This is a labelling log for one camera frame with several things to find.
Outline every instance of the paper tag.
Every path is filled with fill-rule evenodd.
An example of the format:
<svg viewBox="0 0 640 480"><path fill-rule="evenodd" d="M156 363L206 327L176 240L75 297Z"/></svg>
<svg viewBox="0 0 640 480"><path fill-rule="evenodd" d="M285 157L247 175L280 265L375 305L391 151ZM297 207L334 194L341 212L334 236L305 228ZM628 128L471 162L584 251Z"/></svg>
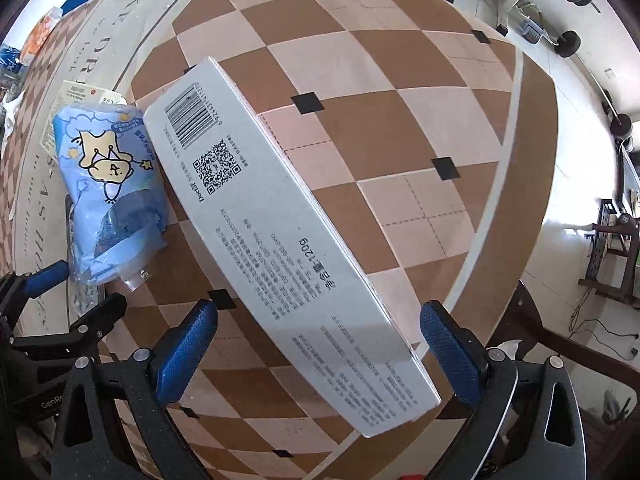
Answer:
<svg viewBox="0 0 640 480"><path fill-rule="evenodd" d="M374 436L440 402L344 241L217 63L175 83L145 124L241 300L356 430Z"/></svg>
<svg viewBox="0 0 640 480"><path fill-rule="evenodd" d="M114 104L119 103L121 99L121 94L111 90L82 83L74 83L72 81L63 81L62 85L60 85L60 90L53 101L49 117L47 117L47 123L45 125L44 132L42 133L42 138L40 139L40 145L47 152L47 155L49 155L53 160L58 161L58 155L56 154L56 139L53 135L52 121L53 117L55 117L62 108L76 103Z"/></svg>

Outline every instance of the electrical cable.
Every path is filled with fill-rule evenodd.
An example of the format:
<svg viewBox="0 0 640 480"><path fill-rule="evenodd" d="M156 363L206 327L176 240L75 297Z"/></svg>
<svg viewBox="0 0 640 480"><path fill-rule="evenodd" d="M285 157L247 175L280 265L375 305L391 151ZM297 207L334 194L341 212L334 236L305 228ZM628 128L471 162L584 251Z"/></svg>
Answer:
<svg viewBox="0 0 640 480"><path fill-rule="evenodd" d="M632 357L629 357L629 358L627 358L627 357L623 357L623 356L622 356L622 354L620 354L620 352L618 352L615 348L613 348L612 346L609 346L608 344L603 343L602 341L600 341L600 340L598 339L598 336L596 336L596 335L595 335L595 333L593 332L593 330L589 330L588 328L583 328L582 330L583 330L584 332L590 332L590 333L591 333L591 335L593 335L593 336L594 336L594 338L596 339L596 341L597 341L598 343L600 343L602 346L606 346L608 349L610 349L610 350L612 350L613 352L615 352L615 353L620 357L620 359L622 359L623 361L633 361L633 360L634 360L634 357L635 357L635 356L632 356ZM576 331L576 332L573 332L573 333L569 336L569 339L571 339L571 338L572 338L576 333L577 333L577 331Z"/></svg>
<svg viewBox="0 0 640 480"><path fill-rule="evenodd" d="M578 328L576 328L573 332L578 332L578 330L581 329L581 327L588 321L595 321L596 323L599 323L601 327L603 327L603 329L605 330L605 332L611 334L611 335L616 335L618 337L634 337L636 339L640 338L640 334L638 333L634 333L634 334L619 334L617 332L613 332L612 330L609 330L603 322L601 322L599 319L583 319L582 322L580 323L580 325L578 326Z"/></svg>

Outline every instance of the brown square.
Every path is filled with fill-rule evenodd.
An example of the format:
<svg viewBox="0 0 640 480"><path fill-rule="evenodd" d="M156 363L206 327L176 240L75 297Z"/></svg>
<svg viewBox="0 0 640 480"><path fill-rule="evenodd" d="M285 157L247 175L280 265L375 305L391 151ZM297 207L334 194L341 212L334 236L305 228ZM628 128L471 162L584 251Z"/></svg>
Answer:
<svg viewBox="0 0 640 480"><path fill-rule="evenodd" d="M353 432L351 424L344 420L340 415L322 416L320 418L315 418L314 422L338 444Z"/></svg>
<svg viewBox="0 0 640 480"><path fill-rule="evenodd" d="M209 475L211 475L211 478L213 478L213 480L229 480L228 476L223 475L217 469L209 469L207 467L207 472L209 473Z"/></svg>
<svg viewBox="0 0 640 480"><path fill-rule="evenodd" d="M196 25L234 10L236 8L229 0L191 0L174 20L174 31L176 34L181 34Z"/></svg>
<svg viewBox="0 0 640 480"><path fill-rule="evenodd" d="M497 162L461 166L458 168L460 178L453 181L475 230L480 225L497 167Z"/></svg>
<svg viewBox="0 0 640 480"><path fill-rule="evenodd" d="M356 180L433 167L436 154L395 90L322 104L318 119Z"/></svg>
<svg viewBox="0 0 640 480"><path fill-rule="evenodd" d="M398 267L398 261L355 182L313 194L366 274Z"/></svg>
<svg viewBox="0 0 640 480"><path fill-rule="evenodd" d="M393 0L420 30L469 34L469 23L445 0Z"/></svg>
<svg viewBox="0 0 640 480"><path fill-rule="evenodd" d="M254 428L242 418L200 415L199 423L227 449L265 452L273 449L273 446L256 433Z"/></svg>
<svg viewBox="0 0 640 480"><path fill-rule="evenodd" d="M290 460L305 473L311 473L330 453L305 453L294 455Z"/></svg>
<svg viewBox="0 0 640 480"><path fill-rule="evenodd" d="M177 38L158 45L151 51L131 81L136 99L151 94L161 86L178 79L189 67Z"/></svg>
<svg viewBox="0 0 640 480"><path fill-rule="evenodd" d="M446 299L465 258L466 253L457 254L451 258L405 269L420 304L431 300L444 301Z"/></svg>
<svg viewBox="0 0 640 480"><path fill-rule="evenodd" d="M395 88L466 86L458 71L420 30L354 30Z"/></svg>
<svg viewBox="0 0 640 480"><path fill-rule="evenodd" d="M139 347L153 348L169 325L156 306L128 308L122 319Z"/></svg>
<svg viewBox="0 0 640 480"><path fill-rule="evenodd" d="M513 73L516 70L516 48L508 41L500 40L493 40L490 47L513 79Z"/></svg>
<svg viewBox="0 0 640 480"><path fill-rule="evenodd" d="M256 113L291 104L298 91L266 48L220 62Z"/></svg>
<svg viewBox="0 0 640 480"><path fill-rule="evenodd" d="M268 368L203 373L243 418L306 416Z"/></svg>
<svg viewBox="0 0 640 480"><path fill-rule="evenodd" d="M495 135L502 143L504 131L507 127L507 118L509 117L511 93L485 89L474 89L473 92L486 118L489 119L491 126L494 127Z"/></svg>
<svg viewBox="0 0 640 480"><path fill-rule="evenodd" d="M242 14L267 45L344 30L315 0L273 0Z"/></svg>
<svg viewBox="0 0 640 480"><path fill-rule="evenodd" d="M203 457L216 469L222 471L233 471L235 473L255 474L254 470L244 463L240 462L226 449L218 449L215 447L199 446L198 444L189 444L191 449Z"/></svg>
<svg viewBox="0 0 640 480"><path fill-rule="evenodd" d="M168 225L162 238L167 247L150 264L146 286L158 304L187 303L208 298L209 280L198 265L180 224Z"/></svg>
<svg viewBox="0 0 640 480"><path fill-rule="evenodd" d="M287 358L274 345L244 303L238 298L234 298L234 303L236 308L231 310L231 316L262 362L268 367L289 366Z"/></svg>

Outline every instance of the cartoon character print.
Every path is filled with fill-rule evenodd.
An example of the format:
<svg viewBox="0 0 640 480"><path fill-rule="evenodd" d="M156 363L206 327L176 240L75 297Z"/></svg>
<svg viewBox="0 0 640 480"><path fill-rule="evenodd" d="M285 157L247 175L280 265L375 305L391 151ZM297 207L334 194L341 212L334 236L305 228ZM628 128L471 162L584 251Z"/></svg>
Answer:
<svg viewBox="0 0 640 480"><path fill-rule="evenodd" d="M104 183L105 202L109 204L116 202L122 183L133 174L132 163L138 164L143 170L153 169L150 160L133 160L130 153L121 152L116 134L111 130L97 137L89 131L78 133L80 136L72 139L82 147L82 158L78 165L86 169L92 179Z"/></svg>

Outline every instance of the checkered mat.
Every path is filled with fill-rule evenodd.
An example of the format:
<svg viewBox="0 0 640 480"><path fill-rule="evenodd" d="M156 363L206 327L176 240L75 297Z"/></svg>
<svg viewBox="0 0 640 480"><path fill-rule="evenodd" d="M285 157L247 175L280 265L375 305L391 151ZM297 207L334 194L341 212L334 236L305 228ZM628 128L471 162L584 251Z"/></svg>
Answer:
<svg viewBox="0 0 640 480"><path fill-rule="evenodd" d="M8 211L28 119L91 2L54 30L26 85L0 172L3 268ZM510 108L516 52L443 0L190 0L166 28L125 95L141 108L205 56L215 58L310 187L417 345L420 302L444 300L476 236ZM168 246L100 345L104 359L153 346L210 291L237 296L166 181ZM125 292L113 284L111 291ZM300 376L244 304L219 328L174 421L220 480L312 478L357 434ZM146 470L124 404L127 434ZM406 444L368 456L382 469Z"/></svg>

